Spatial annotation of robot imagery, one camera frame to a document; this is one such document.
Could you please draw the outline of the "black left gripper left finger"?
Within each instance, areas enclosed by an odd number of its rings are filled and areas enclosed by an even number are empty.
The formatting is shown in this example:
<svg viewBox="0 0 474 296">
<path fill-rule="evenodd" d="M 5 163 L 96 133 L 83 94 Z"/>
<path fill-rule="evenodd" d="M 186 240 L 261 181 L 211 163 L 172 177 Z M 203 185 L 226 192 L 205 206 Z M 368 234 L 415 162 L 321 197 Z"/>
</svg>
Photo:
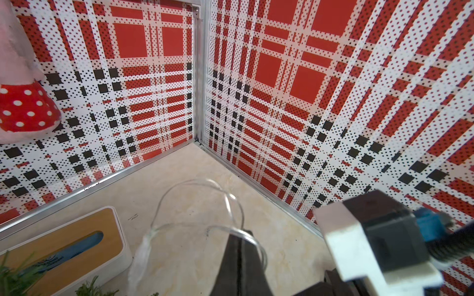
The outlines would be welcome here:
<svg viewBox="0 0 474 296">
<path fill-rule="evenodd" d="M 211 296 L 240 296 L 242 239 L 230 234 Z"/>
</svg>

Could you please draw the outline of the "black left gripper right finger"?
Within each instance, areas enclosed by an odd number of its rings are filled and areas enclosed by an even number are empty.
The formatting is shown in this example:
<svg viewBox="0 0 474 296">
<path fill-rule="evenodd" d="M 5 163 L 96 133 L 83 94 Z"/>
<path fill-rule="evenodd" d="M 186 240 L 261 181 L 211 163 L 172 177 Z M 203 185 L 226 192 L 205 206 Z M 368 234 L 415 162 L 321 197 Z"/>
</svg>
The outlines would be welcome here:
<svg viewBox="0 0 474 296">
<path fill-rule="evenodd" d="M 272 296 L 257 247 L 242 239 L 240 251 L 240 295 Z"/>
</svg>

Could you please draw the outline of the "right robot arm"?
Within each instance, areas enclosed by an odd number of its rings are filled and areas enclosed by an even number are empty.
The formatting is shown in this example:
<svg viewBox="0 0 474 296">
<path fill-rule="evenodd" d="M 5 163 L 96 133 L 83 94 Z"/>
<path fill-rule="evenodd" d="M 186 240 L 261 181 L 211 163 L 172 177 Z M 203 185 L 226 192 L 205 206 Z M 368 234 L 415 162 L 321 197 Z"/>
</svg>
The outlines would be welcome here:
<svg viewBox="0 0 474 296">
<path fill-rule="evenodd" d="M 436 261 L 450 263 L 474 252 L 474 224 L 470 223 L 443 238 L 426 243 L 430 256 Z"/>
</svg>

